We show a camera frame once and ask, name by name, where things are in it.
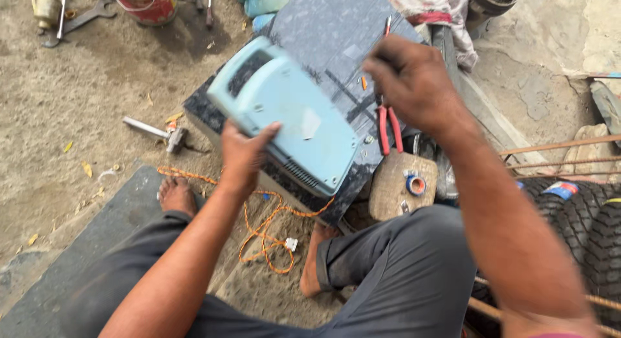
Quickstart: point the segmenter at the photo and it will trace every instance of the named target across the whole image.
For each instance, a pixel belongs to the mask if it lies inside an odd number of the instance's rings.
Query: light blue plastic device
[[[229,82],[255,53],[271,60],[234,97]],[[207,97],[248,136],[280,121],[281,130],[268,145],[270,159],[316,195],[338,191],[360,141],[336,106],[282,48],[265,37],[254,39],[222,68]]]

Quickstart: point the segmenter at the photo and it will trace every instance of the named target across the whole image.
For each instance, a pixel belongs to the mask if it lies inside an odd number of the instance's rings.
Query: gray stone slab
[[[0,337],[62,337],[57,312],[79,274],[137,229],[161,217],[156,200],[161,179],[154,167],[140,167],[0,320]],[[204,203],[196,198],[199,206]],[[27,270],[23,267],[36,256],[25,253],[23,259],[12,260],[15,266],[8,269],[10,272],[5,269],[0,273],[0,290],[10,288],[11,277]]]

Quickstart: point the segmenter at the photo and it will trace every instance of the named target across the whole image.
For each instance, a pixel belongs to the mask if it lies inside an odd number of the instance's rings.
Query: red bucket
[[[177,0],[116,1],[133,19],[144,25],[164,25],[177,14]]]

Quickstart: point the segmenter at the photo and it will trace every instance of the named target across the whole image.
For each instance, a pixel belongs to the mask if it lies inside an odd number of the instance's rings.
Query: device handle
[[[279,48],[272,46],[266,37],[259,36],[240,49],[233,58],[230,58],[207,89],[207,98],[222,111],[224,116],[231,117],[231,114],[237,109],[237,103],[229,91],[230,80],[235,77],[246,60],[258,51],[262,51],[272,58],[278,58],[285,54]]]

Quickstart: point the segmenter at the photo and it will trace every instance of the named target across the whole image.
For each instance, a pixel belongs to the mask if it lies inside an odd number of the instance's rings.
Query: red-handled pliers
[[[399,120],[397,115],[394,114],[392,107],[386,107],[385,104],[381,104],[377,107],[377,116],[379,118],[379,139],[382,142],[382,154],[388,156],[390,153],[390,146],[388,145],[388,135],[386,134],[386,112],[390,116],[390,125],[392,127],[392,133],[394,134],[395,144],[397,145],[397,152],[403,152],[403,141],[401,141],[401,127],[399,126]]]
[[[386,18],[386,27],[384,28],[384,37],[390,33],[392,23],[392,14]],[[390,116],[390,125],[392,127],[392,133],[394,134],[394,140],[397,144],[397,152],[403,152],[403,141],[401,141],[401,127],[399,126],[399,120],[397,115],[394,114],[392,107],[386,106],[383,100],[383,96],[376,96],[377,102],[377,116],[379,117],[379,139],[382,142],[382,154],[388,156],[390,153],[390,146],[388,145],[388,135],[386,134],[386,112]]]

